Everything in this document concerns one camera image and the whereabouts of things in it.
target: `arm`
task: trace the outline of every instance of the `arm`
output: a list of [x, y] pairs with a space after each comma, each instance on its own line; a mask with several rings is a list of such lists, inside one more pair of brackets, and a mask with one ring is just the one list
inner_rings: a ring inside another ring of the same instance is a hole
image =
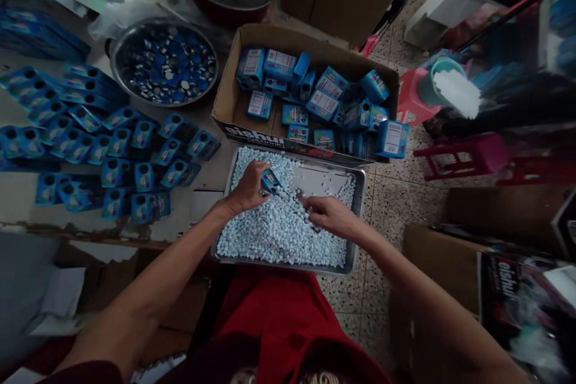
[[258, 207], [260, 177], [270, 168], [252, 161], [238, 186], [156, 258], [77, 338], [56, 371], [94, 360], [116, 364], [125, 382], [143, 350], [170, 310], [202, 257], [236, 215]]
[[419, 326], [452, 354], [467, 382], [504, 378], [527, 382], [508, 353], [466, 309], [340, 201], [312, 197], [306, 207], [312, 207], [314, 224], [357, 243], [372, 257]]

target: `hand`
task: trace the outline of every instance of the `hand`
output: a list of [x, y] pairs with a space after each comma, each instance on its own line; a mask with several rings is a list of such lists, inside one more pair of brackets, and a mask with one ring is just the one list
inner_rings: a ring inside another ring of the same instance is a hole
[[234, 215], [239, 215], [268, 201], [270, 195], [262, 196], [260, 194], [260, 180], [262, 173], [269, 168], [271, 168], [270, 165], [257, 160], [253, 160], [246, 167], [238, 186], [224, 198]]
[[304, 203], [311, 208], [310, 221], [326, 231], [348, 240], [356, 241], [364, 223], [335, 197], [310, 197]]

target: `pink plastic stool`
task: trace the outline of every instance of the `pink plastic stool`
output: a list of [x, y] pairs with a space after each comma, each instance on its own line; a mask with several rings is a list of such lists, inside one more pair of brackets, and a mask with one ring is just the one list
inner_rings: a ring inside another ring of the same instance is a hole
[[406, 115], [411, 112], [416, 114], [418, 118], [413, 122], [408, 123], [410, 126], [423, 123], [431, 119], [440, 112], [441, 105], [430, 106], [422, 102], [418, 95], [418, 83], [426, 76], [428, 71], [424, 68], [417, 68], [408, 71], [400, 77], [402, 87], [398, 97], [398, 114], [402, 123], [405, 123]]
[[[469, 154], [470, 160], [463, 161], [459, 153]], [[438, 172], [432, 159], [432, 156], [440, 155], [453, 155], [456, 159], [456, 162], [444, 166], [445, 173]], [[492, 174], [510, 162], [504, 141], [497, 134], [452, 140], [424, 150], [414, 150], [414, 156], [424, 156], [432, 168], [433, 175], [424, 176], [426, 181]]]

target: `plastic bucket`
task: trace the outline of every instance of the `plastic bucket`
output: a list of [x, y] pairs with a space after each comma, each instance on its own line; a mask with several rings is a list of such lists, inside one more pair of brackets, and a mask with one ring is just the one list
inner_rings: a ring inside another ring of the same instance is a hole
[[442, 97], [440, 92], [434, 86], [434, 81], [432, 77], [437, 72], [457, 70], [463, 76], [466, 76], [466, 72], [462, 69], [462, 66], [448, 57], [440, 57], [432, 67], [426, 76], [424, 76], [418, 83], [418, 96], [422, 102], [430, 106], [447, 105], [448, 103]]

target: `metal tray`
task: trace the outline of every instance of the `metal tray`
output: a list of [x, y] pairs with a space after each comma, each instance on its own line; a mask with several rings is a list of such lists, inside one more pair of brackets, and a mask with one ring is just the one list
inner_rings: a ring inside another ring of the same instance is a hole
[[[344, 185], [346, 177], [351, 174], [356, 179], [356, 188], [354, 190], [354, 195], [352, 199], [352, 211], [356, 216], [362, 217], [362, 198], [364, 196], [364, 184], [366, 181], [366, 173], [361, 169], [349, 168], [341, 165], [332, 164], [330, 162], [316, 159], [308, 156], [301, 156], [294, 153], [281, 152], [279, 150], [273, 150], [266, 147], [259, 147], [255, 145], [242, 145], [242, 147], [250, 147], [256, 150], [271, 152], [271, 153], [282, 153], [282, 156], [288, 157], [293, 160], [299, 160], [303, 162], [303, 166], [296, 168], [295, 174], [298, 176], [304, 175], [305, 178], [294, 179], [294, 185], [300, 188], [307, 196], [311, 196], [315, 193], [317, 196], [325, 195], [326, 187], [322, 186], [322, 183], [326, 181], [324, 175], [327, 173], [337, 174], [332, 176], [332, 182], [330, 182], [331, 188], [338, 190], [338, 188]], [[232, 183], [232, 174], [234, 173], [234, 168], [236, 166], [236, 160], [238, 159], [239, 148], [236, 149], [234, 156], [232, 158], [232, 166], [230, 167], [230, 173], [228, 174], [228, 182], [226, 183], [226, 190], [224, 191], [224, 196], [228, 195], [230, 192], [230, 185]], [[265, 265], [277, 268], [289, 268], [312, 271], [318, 274], [326, 275], [336, 275], [345, 276], [349, 275], [354, 267], [354, 262], [356, 254], [358, 253], [358, 248], [355, 243], [351, 241], [346, 242], [346, 264], [343, 268], [333, 267], [333, 266], [323, 266], [323, 265], [311, 265], [311, 264], [288, 264], [288, 263], [269, 263], [258, 259], [249, 259], [244, 257], [229, 258], [220, 256], [216, 252], [216, 246], [218, 240], [212, 245], [210, 249], [210, 255], [214, 260], [222, 264], [257, 264]]]

